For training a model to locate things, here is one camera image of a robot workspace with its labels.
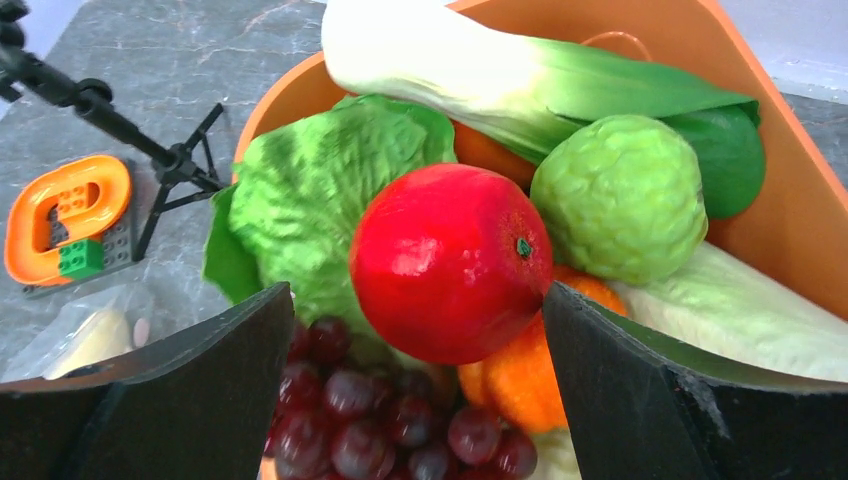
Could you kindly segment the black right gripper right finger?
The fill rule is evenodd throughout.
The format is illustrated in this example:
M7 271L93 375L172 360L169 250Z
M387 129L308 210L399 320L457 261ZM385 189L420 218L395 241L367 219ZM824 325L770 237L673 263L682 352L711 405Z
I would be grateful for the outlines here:
M586 479L843 479L847 387L739 363L556 283L552 362Z

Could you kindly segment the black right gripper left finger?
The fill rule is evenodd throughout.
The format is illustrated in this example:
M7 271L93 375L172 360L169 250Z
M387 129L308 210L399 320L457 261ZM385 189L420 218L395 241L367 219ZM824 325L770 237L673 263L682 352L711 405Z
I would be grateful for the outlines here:
M1 387L5 479L254 479L293 328L279 283L146 347Z

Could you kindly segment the clear zip top bag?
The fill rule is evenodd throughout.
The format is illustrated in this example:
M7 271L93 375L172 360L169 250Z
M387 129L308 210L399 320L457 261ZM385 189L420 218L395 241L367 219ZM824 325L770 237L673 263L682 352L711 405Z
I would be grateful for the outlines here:
M52 323L7 364L1 381L43 378L42 374L58 358L82 323L94 312L107 308L124 313L132 333L134 347L131 351L147 343L154 310L153 295L141 285L116 285L63 306Z

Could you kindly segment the red toy apple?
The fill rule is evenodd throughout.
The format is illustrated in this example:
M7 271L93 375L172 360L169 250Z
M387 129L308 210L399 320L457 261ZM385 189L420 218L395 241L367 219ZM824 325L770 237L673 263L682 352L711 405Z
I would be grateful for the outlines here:
M532 321L552 281L536 208L498 173L424 167L367 207L349 270L376 332L422 361L461 365L505 346Z

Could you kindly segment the white daikon radish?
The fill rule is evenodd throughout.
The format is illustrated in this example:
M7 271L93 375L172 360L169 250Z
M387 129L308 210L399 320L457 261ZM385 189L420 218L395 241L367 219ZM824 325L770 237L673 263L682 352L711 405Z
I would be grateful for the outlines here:
M54 380L75 369L128 353L133 347L123 312L111 308L96 311L77 329L42 377Z

